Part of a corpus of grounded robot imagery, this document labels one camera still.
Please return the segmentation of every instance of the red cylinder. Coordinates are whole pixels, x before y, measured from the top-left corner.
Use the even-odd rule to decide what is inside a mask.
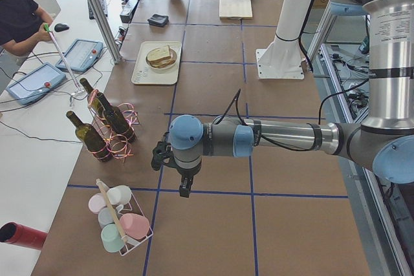
[[[47,233],[9,222],[0,229],[0,242],[41,250]]]

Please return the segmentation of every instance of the tablet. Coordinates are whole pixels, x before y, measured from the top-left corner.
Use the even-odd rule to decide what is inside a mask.
[[[72,71],[85,72],[100,56],[103,47],[99,41],[76,39],[65,52],[65,58]],[[62,60],[57,62],[56,68],[67,70]]]
[[[7,92],[22,105],[28,105],[57,87],[66,75],[50,63],[33,70],[6,88]]]

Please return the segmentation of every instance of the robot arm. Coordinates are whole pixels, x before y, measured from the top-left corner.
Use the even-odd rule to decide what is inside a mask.
[[[202,124],[193,116],[179,116],[169,128],[171,143],[164,135],[151,165],[155,170],[162,164],[177,169],[180,196],[189,197],[202,156],[250,156],[257,145],[321,150],[391,182],[414,182],[414,0],[332,2],[345,13],[362,5],[371,16],[369,116],[361,124],[327,125],[229,117]]]

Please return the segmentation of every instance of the mint green cup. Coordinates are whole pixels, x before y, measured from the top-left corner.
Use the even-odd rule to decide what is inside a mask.
[[[124,241],[119,235],[116,225],[113,223],[108,224],[103,228],[101,232],[101,239],[103,247],[108,252],[118,252],[125,246]]]

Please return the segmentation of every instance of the bottle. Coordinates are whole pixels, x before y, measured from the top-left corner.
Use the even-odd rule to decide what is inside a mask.
[[[91,109],[95,112],[95,114],[102,120],[102,123],[107,125],[107,122],[104,118],[104,108],[102,107],[101,103],[99,102],[99,100],[96,98],[96,94],[95,94],[95,98],[91,101],[91,97],[93,96],[93,91],[94,88],[89,84],[88,80],[86,80],[85,78],[82,78],[81,80],[79,80],[80,84],[82,84],[83,88],[86,90],[86,92],[88,93],[88,103],[91,103]]]
[[[102,104],[104,109],[103,116],[111,126],[112,130],[116,134],[124,135],[128,142],[133,142],[136,138],[134,130],[125,119],[121,110],[118,107],[112,106],[101,92],[96,94],[96,98],[98,98],[99,102]]]
[[[95,158],[101,162],[107,162],[113,157],[107,149],[106,142],[91,124],[83,123],[73,111],[66,112],[66,117],[76,126],[76,136]]]

